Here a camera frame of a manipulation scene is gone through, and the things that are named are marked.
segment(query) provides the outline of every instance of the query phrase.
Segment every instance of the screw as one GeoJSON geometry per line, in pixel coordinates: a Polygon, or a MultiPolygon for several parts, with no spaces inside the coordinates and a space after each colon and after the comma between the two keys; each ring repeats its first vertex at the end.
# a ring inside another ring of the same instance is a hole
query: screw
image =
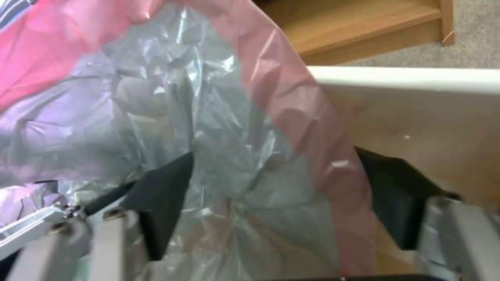
{"type": "Polygon", "coordinates": [[[71,233],[71,225],[66,221],[56,222],[50,226],[48,233],[69,235],[71,233]]]}
{"type": "Polygon", "coordinates": [[[102,215],[102,219],[105,221],[110,221],[124,216],[125,216],[125,209],[123,209],[122,207],[115,207],[104,212],[104,214],[102,215]]]}

